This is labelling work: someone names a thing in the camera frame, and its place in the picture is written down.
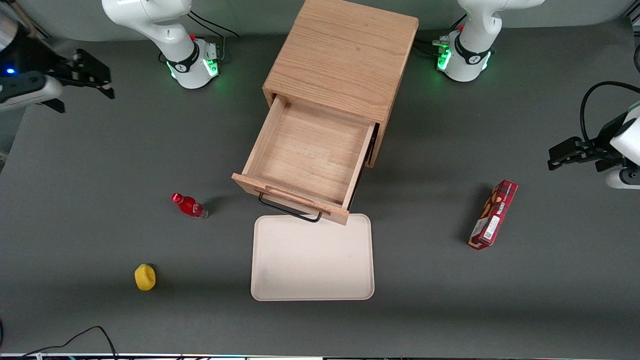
wooden cabinet top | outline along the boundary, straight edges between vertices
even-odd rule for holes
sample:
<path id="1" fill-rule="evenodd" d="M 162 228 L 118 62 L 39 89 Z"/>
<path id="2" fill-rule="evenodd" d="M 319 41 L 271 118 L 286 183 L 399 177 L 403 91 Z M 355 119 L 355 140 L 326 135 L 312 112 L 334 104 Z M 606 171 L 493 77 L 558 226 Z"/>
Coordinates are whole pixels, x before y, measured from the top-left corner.
<path id="1" fill-rule="evenodd" d="M 264 91 L 385 123 L 418 19 L 342 0 L 306 0 Z"/>

yellow sponge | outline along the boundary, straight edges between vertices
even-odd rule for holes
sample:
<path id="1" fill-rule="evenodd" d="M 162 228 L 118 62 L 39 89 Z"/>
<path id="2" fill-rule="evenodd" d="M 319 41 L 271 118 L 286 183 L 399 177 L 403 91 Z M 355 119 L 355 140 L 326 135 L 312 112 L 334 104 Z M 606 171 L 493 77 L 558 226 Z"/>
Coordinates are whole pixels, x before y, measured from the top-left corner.
<path id="1" fill-rule="evenodd" d="M 134 276 L 136 278 L 136 285 L 138 285 L 138 289 L 142 291 L 149 291 L 154 287 L 154 285 L 156 285 L 156 272 L 147 264 L 138 266 Z"/>

black metal handle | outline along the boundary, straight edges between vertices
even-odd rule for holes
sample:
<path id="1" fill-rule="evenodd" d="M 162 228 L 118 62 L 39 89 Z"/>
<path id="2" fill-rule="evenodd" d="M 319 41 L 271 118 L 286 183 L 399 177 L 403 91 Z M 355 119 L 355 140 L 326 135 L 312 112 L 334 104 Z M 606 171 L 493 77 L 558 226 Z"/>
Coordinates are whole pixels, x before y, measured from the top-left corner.
<path id="1" fill-rule="evenodd" d="M 260 193 L 260 195 L 258 195 L 258 201 L 260 202 L 260 205 L 266 206 L 269 209 L 281 212 L 283 214 L 291 215 L 292 217 L 296 217 L 298 219 L 302 219 L 302 220 L 308 221 L 308 222 L 318 222 L 318 221 L 320 221 L 320 218 L 322 217 L 322 211 L 318 211 L 318 217 L 317 218 L 307 218 L 307 217 L 304 217 L 304 216 L 302 216 L 300 214 L 292 213 L 291 211 L 289 211 L 287 209 L 282 209 L 282 208 L 279 208 L 277 206 L 274 206 L 274 205 L 271 205 L 271 204 L 267 204 L 266 202 L 262 201 L 262 197 L 263 196 L 264 196 L 264 193 Z"/>

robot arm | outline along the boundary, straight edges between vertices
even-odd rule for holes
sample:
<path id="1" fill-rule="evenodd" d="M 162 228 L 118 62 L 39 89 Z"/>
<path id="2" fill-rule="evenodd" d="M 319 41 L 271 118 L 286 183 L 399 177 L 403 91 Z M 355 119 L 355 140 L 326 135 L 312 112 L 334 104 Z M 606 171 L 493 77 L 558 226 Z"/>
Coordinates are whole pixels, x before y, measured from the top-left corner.
<path id="1" fill-rule="evenodd" d="M 191 0 L 118 1 L 105 0 L 102 8 L 114 23 L 142 33 L 162 51 L 167 60 L 181 61 L 193 51 L 193 41 L 179 23 L 157 25 L 175 20 L 191 10 Z"/>
<path id="2" fill-rule="evenodd" d="M 90 86 L 114 98 L 109 68 L 82 49 L 66 59 L 0 11 L 0 111 L 42 103 L 63 113 L 62 86 Z"/>
<path id="3" fill-rule="evenodd" d="M 155 43 L 167 59 L 172 76 L 185 88 L 206 85 L 218 75 L 215 44 L 192 39 L 179 23 L 158 25 L 191 11 L 191 0 L 102 0 L 114 23 L 133 29 Z"/>
<path id="4" fill-rule="evenodd" d="M 601 85 L 615 85 L 615 83 L 606 81 L 592 87 L 583 100 L 581 111 L 583 114 L 586 98 L 593 89 Z M 605 182 L 610 187 L 640 190 L 640 167 L 638 166 L 640 164 L 640 121 L 637 121 L 638 117 L 640 117 L 640 102 L 606 123 L 597 137 L 583 140 L 574 136 L 552 147 L 549 149 L 549 170 L 556 170 L 570 163 L 595 161 L 596 171 L 608 172 Z"/>
<path id="5" fill-rule="evenodd" d="M 441 37 L 434 45 L 445 48 L 438 69 L 451 79 L 472 81 L 486 68 L 490 49 L 502 30 L 502 19 L 497 12 L 538 6 L 545 0 L 458 0 L 467 12 L 462 31 L 454 30 Z"/>

red bottle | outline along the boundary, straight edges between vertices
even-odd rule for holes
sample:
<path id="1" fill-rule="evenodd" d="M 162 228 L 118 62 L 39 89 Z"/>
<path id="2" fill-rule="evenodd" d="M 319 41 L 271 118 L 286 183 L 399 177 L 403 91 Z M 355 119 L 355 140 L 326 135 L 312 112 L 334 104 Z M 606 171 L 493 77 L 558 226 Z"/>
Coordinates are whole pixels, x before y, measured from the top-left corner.
<path id="1" fill-rule="evenodd" d="M 174 193 L 171 196 L 171 200 L 178 204 L 181 212 L 198 220 L 204 220 L 209 216 L 207 208 L 190 196 L 182 196 L 179 193 Z"/>

